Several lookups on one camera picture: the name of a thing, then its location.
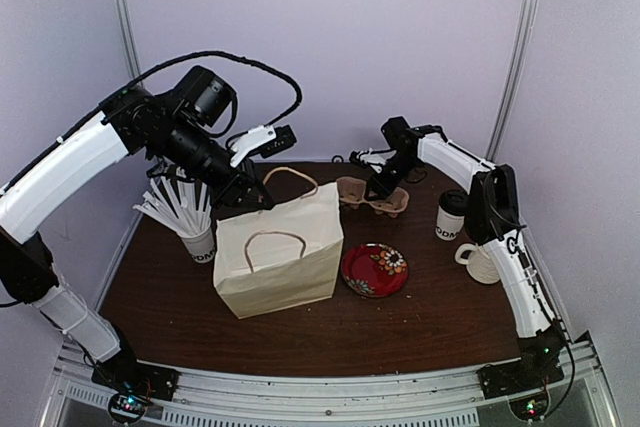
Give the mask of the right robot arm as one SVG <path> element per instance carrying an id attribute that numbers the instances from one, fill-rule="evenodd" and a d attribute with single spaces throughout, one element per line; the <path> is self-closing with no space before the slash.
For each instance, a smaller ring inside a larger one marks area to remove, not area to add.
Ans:
<path id="1" fill-rule="evenodd" d="M 530 389 L 551 376 L 566 345 L 559 320 L 544 295 L 521 232 L 515 172 L 470 153 L 436 125 L 411 127 L 400 117 L 381 127 L 386 150 L 354 151 L 349 160 L 374 174 L 365 198 L 388 198 L 417 167 L 430 165 L 455 181 L 468 195 L 464 229 L 486 252 L 500 277 L 513 311 L 520 359 L 512 377 Z"/>

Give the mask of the white paper cup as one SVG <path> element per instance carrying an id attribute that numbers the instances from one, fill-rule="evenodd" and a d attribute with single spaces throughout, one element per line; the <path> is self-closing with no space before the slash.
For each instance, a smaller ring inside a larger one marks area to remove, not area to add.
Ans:
<path id="1" fill-rule="evenodd" d="M 464 220 L 463 215 L 453 214 L 439 207 L 435 223 L 436 236 L 443 241 L 455 240 L 464 227 Z"/>

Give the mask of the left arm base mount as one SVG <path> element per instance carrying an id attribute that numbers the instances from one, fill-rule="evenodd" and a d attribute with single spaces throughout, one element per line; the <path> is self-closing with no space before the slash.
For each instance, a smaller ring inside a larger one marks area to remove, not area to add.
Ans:
<path id="1" fill-rule="evenodd" d="M 138 364 L 132 377 L 125 380 L 108 374 L 102 367 L 94 369 L 91 381 L 109 387 L 125 395 L 142 399 L 171 401 L 176 391 L 180 374 L 177 370 L 150 364 Z"/>

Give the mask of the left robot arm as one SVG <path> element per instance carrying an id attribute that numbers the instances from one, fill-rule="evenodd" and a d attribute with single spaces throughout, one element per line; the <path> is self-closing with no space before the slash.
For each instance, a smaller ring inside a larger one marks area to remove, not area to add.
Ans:
<path id="1" fill-rule="evenodd" d="M 143 383 L 142 366 L 125 335 L 56 275 L 38 229 L 96 175 L 141 150 L 209 186 L 214 206 L 243 204 L 253 191 L 264 194 L 250 158 L 266 153 L 279 131 L 272 123 L 260 125 L 222 147 L 209 129 L 226 109 L 236 108 L 234 89 L 201 66 L 165 93 L 125 86 L 1 190 L 1 282 L 6 291 L 71 336 L 123 391 Z"/>

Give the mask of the cream paper bag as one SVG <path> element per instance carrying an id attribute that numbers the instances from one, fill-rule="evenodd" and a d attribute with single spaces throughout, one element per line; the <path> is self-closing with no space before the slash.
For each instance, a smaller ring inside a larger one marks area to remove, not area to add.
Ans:
<path id="1" fill-rule="evenodd" d="M 343 229 L 338 184 L 320 185 L 290 167 L 312 190 L 270 210 L 218 220 L 213 286 L 238 319 L 329 299 L 337 281 Z"/>

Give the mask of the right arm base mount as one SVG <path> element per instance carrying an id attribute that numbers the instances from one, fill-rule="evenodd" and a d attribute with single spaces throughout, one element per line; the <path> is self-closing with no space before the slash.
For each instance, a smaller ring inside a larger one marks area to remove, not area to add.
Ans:
<path id="1" fill-rule="evenodd" d="M 540 389 L 544 381 L 558 382 L 564 379 L 561 367 L 546 367 L 535 373 L 526 369 L 520 361 L 505 364 L 488 364 L 477 372 L 485 399 L 519 394 Z"/>

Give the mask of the black plastic cup lid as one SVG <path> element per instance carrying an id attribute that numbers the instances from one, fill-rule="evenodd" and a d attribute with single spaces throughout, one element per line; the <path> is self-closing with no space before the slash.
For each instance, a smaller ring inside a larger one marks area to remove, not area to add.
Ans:
<path id="1" fill-rule="evenodd" d="M 450 189 L 439 197 L 439 207 L 454 216 L 465 216 L 468 209 L 469 196 L 464 190 Z"/>

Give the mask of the cardboard cup carrier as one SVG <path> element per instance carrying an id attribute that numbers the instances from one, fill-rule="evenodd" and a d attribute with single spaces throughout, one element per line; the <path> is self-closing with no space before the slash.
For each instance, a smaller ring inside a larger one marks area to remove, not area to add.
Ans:
<path id="1" fill-rule="evenodd" d="M 375 191 L 367 191 L 367 182 L 351 176 L 342 176 L 336 180 L 339 201 L 342 205 L 357 210 L 362 205 L 370 206 L 377 215 L 397 218 L 409 204 L 410 194 L 401 187 L 386 198 Z"/>

